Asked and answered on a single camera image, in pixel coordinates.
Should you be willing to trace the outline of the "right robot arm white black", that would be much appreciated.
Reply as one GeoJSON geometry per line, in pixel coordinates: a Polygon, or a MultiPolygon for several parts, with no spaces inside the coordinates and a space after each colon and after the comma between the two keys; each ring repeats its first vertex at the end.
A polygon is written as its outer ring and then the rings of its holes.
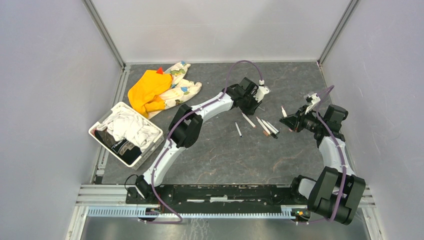
{"type": "Polygon", "coordinates": [[[343,225],[352,222],[366,188],[365,180],[350,167],[345,137],[340,132],[348,114],[346,109],[334,104],[328,106],[324,115],[307,111],[304,105],[279,120],[295,133],[302,130],[313,133],[324,164],[317,180],[303,175],[295,177],[288,191],[289,199],[295,204],[307,201],[309,211],[343,225]]]}

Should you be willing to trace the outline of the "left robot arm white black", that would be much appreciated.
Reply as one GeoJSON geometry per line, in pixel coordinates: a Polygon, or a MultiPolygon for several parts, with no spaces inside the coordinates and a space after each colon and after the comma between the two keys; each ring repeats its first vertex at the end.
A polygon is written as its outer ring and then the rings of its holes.
{"type": "Polygon", "coordinates": [[[145,204],[156,200],[156,187],[162,184],[176,158],[198,140],[202,125],[207,120],[235,108],[245,115],[253,115],[265,95],[270,92],[264,80],[256,84],[245,77],[240,83],[224,88],[203,103],[192,106],[182,104],[168,127],[168,136],[162,150],[151,166],[135,181],[139,199],[145,204]]]}

